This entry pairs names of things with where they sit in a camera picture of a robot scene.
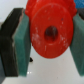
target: white background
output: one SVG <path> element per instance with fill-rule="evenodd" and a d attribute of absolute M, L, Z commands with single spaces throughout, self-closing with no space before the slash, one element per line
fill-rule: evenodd
<path fill-rule="evenodd" d="M 15 7 L 26 7 L 27 0 L 0 0 L 0 22 Z M 6 78 L 2 84 L 84 84 L 74 64 L 70 49 L 58 58 L 45 59 L 32 48 L 33 63 L 29 64 L 27 77 Z"/>

